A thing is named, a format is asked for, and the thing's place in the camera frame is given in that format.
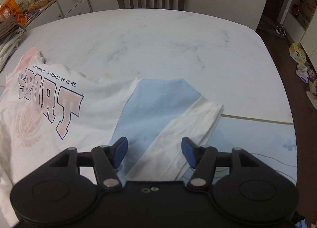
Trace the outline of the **white pink sport t-shirt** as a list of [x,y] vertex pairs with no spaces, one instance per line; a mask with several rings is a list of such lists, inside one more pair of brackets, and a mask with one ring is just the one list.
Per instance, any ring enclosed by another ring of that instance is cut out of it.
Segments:
[[182,138],[206,144],[222,111],[183,79],[93,80],[46,64],[31,48],[1,95],[1,225],[18,221],[13,185],[68,147],[88,151],[126,137],[122,179],[179,179],[188,169]]

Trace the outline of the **white drawer sideboard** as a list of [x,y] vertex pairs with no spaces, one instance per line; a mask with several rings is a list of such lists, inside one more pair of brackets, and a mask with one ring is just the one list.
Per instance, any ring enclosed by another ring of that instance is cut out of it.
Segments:
[[92,12],[89,0],[21,0],[18,6],[25,14],[26,30]]

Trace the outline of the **light blue table mat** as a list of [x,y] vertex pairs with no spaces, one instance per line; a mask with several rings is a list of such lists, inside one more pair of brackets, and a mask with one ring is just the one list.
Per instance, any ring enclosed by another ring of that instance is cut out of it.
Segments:
[[297,183],[297,142],[293,123],[222,115],[216,126],[204,135],[182,128],[180,138],[209,145],[222,152],[242,148],[273,170]]

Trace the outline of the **white wall cabinet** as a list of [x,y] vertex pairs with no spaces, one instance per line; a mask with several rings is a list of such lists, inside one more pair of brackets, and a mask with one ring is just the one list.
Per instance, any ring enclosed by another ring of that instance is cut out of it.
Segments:
[[316,54],[316,0],[286,0],[282,24],[287,37],[310,57]]

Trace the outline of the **pale green folded sweater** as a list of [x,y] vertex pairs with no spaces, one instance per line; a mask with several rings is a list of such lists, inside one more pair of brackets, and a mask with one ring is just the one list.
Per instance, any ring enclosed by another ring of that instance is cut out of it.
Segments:
[[18,28],[1,40],[0,71],[2,71],[9,57],[11,57],[18,48],[23,33],[24,29]]

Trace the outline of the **beige slipper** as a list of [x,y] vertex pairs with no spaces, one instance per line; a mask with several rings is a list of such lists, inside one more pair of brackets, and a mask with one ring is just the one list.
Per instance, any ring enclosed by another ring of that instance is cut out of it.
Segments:
[[307,95],[309,101],[311,102],[312,106],[314,107],[314,109],[317,110],[317,98],[315,96],[313,96],[313,94],[310,93],[310,91],[307,91],[306,95]]

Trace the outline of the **brown folded garment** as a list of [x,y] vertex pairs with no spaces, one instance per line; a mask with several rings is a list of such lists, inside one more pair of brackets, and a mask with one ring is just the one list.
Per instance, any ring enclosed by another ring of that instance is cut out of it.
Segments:
[[20,24],[17,21],[14,15],[10,15],[8,19],[1,22],[0,24],[0,41],[5,39],[8,35],[12,34],[12,32],[18,30],[20,28]]

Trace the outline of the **orange snack bag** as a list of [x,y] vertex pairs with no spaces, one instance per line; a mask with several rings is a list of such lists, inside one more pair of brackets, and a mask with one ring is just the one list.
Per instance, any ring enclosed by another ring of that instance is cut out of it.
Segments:
[[11,15],[16,18],[19,24],[25,25],[27,19],[22,13],[21,9],[18,7],[15,0],[6,0],[0,8],[1,18],[7,20]]

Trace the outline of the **white shoe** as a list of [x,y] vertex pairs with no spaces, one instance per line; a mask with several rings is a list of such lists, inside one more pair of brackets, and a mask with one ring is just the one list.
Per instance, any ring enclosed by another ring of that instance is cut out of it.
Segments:
[[304,83],[314,81],[315,79],[314,70],[311,69],[310,66],[306,66],[305,64],[297,65],[296,74]]

